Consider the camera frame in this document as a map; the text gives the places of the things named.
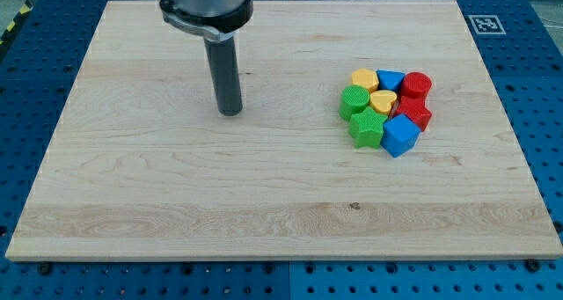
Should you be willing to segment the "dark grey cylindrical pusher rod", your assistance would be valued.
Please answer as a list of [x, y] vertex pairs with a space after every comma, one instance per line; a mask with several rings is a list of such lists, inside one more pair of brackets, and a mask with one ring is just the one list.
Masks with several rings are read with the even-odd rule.
[[218, 111], [234, 116], [243, 109], [234, 38], [221, 42], [205, 39], [208, 66], [214, 85]]

